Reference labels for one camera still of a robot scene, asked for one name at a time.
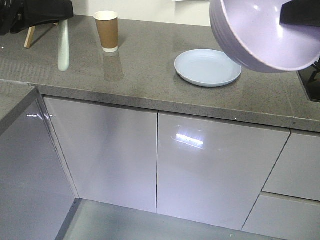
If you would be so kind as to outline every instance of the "black bag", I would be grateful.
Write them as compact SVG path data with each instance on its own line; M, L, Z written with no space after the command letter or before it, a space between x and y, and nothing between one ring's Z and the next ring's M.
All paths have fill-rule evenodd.
M292 0L283 4L280 23L320 27L320 0Z
M1 1L12 2L12 7L3 7L10 11L10 14L3 16L5 25L0 21L1 35L9 31L16 34L29 27L58 23L60 20L67 20L74 16L70 0L0 0L0 10L3 6Z

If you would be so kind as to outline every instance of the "white cabinet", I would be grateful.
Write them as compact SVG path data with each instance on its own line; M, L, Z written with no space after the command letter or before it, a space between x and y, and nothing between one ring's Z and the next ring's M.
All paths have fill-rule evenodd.
M157 213L241 230L289 134L159 113Z
M285 240L319 240L320 203L262 193L243 231Z
M320 201L320 134L292 131L264 192Z
M0 136L0 239L54 240L74 199L34 102Z
M80 198L156 212L156 111L44 101Z

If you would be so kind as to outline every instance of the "bowl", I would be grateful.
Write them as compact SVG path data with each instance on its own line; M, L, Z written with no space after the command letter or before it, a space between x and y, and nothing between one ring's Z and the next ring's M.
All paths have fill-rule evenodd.
M262 73L299 71L320 56L320 27L280 23L288 0L211 0L210 23L222 50Z

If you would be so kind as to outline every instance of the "gray floor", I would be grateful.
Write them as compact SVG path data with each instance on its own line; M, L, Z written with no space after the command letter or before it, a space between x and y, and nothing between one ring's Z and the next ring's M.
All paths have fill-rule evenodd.
M276 239L95 201L78 202L57 240Z

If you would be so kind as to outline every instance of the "granite countertop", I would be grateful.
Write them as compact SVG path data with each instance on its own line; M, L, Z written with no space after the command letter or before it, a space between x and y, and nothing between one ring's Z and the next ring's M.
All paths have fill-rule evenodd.
M48 24L36 27L30 49L26 30L0 36L0 79L29 83L43 95L320 132L320 103L309 101L296 72L243 68L233 83L212 88L180 78L179 54L221 51L210 27L120 19L119 51L110 56L93 17L68 23L67 71L58 70L58 30Z

